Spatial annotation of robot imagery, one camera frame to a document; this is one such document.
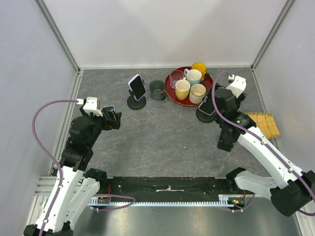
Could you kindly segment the blue case phone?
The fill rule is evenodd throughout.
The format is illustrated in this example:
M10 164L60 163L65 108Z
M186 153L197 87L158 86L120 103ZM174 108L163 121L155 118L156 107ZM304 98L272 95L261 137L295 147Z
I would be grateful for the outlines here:
M115 107L114 106L105 106L101 109L104 117L114 117L115 116Z

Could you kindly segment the cream case phone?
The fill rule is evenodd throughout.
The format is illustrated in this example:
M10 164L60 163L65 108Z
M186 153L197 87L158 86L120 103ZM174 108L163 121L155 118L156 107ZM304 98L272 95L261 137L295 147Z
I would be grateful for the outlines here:
M213 102L210 98L205 98L199 105L198 110L209 116L216 113Z

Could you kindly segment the black phone stand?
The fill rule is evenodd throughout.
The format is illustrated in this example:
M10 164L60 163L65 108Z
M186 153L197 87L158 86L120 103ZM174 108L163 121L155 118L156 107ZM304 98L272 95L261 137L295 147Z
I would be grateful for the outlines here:
M140 110L140 109L145 107L146 97L143 96L140 100L137 101L137 100L135 100L135 98L133 96L134 95L133 91L129 89L128 92L129 92L130 96L127 99L127 105L130 109Z
M199 109L196 110L196 117L202 123L211 123L215 120L217 113L213 111L210 115L205 114L204 112L200 111Z

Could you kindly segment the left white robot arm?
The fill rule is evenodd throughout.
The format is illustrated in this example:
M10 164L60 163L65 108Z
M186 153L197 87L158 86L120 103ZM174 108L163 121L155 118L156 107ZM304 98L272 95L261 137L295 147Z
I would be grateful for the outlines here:
M121 125L120 112L114 106L103 107L102 115L81 111L69 129L69 138L59 162L62 173L56 183L42 214L34 224L27 225L25 236L71 236L75 225L96 193L108 188L105 171L89 169L93 155L92 147L102 131L116 129Z

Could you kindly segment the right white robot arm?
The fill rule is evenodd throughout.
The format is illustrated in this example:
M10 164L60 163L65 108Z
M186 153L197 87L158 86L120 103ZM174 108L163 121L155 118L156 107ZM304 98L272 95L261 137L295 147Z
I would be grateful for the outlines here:
M217 147L230 152L235 143L245 147L268 171L271 179L237 168L227 175L230 193L248 190L270 200L278 212L291 216L315 199L315 174L289 161L262 134L256 123L239 112L236 96L226 88L212 89L211 97L221 128Z

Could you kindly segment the purple case phone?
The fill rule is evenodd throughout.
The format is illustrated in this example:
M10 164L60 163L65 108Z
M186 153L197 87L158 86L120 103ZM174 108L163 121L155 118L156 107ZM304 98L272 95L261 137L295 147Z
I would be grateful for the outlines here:
M139 74L133 76L128 82L129 89L133 93L133 97L136 101L142 99L146 94L146 88L143 79Z

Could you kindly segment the woven bamboo mat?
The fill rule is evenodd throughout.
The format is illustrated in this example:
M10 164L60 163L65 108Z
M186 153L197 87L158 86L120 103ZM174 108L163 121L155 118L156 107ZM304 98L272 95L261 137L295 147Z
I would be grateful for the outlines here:
M257 124L267 139L272 139L281 135L275 123L273 114L259 112L248 112L246 114Z

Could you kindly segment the beige ceramic cup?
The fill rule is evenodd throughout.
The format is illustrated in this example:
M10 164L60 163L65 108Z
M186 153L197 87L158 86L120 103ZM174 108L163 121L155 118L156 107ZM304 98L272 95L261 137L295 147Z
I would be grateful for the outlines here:
M206 94L206 88L202 84L194 84L190 88L189 100L193 104L199 104L202 102Z

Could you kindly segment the light blue mug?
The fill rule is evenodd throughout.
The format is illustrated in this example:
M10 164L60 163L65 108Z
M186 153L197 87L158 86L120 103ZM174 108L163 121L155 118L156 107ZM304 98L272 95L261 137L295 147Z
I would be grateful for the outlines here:
M202 78L201 72L196 69L185 69L184 76L191 86L194 84L199 84Z

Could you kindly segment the orange yellow mug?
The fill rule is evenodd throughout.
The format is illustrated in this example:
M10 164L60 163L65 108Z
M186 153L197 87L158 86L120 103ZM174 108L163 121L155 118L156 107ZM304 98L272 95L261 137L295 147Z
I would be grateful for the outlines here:
M201 81L204 80L205 74L207 73L207 67L201 62L196 62L191 66L191 69L198 70L201 73Z

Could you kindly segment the dark green mug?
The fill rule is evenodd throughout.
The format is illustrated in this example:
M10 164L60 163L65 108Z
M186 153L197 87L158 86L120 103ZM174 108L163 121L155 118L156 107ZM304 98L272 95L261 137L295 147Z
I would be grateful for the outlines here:
M163 101L166 99L165 84L161 80L153 80L149 84L150 96L153 100Z

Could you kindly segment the pale yellow cup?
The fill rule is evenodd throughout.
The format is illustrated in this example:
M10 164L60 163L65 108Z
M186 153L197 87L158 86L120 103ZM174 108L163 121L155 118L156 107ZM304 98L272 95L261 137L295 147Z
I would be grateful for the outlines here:
M176 82L175 94L179 100L186 99L186 97L189 95L189 91L190 91L190 83L186 79L186 77Z

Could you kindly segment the clear glass cup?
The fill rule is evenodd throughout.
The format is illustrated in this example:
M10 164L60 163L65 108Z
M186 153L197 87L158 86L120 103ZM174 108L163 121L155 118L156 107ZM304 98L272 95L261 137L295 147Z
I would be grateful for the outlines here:
M175 88L175 84L177 81L183 79L184 74L181 70L173 70L170 74L169 74L169 79L170 79L170 85L171 87L174 89Z

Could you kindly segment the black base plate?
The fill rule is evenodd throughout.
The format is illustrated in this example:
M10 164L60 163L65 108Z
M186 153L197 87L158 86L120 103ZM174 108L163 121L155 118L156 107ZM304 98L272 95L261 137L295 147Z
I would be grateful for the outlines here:
M214 200L219 195L243 195L225 178L215 177L108 177L98 194L134 197L136 201Z

